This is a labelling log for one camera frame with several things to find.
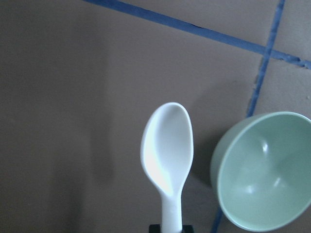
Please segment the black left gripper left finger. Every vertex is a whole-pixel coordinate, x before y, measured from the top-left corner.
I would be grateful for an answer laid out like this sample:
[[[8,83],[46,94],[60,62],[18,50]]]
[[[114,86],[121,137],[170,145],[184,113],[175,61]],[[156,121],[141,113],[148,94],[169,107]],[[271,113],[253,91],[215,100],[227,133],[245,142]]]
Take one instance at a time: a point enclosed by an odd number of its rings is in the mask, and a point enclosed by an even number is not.
[[[160,225],[150,225],[149,226],[149,233],[161,233],[161,226]]]

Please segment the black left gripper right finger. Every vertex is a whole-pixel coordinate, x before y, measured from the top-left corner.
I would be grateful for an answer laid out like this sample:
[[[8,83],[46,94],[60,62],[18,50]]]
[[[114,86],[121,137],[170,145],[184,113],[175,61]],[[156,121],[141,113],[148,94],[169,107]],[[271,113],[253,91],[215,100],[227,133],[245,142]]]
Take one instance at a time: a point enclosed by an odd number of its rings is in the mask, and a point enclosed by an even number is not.
[[[192,225],[183,225],[182,233],[194,233],[194,228]]]

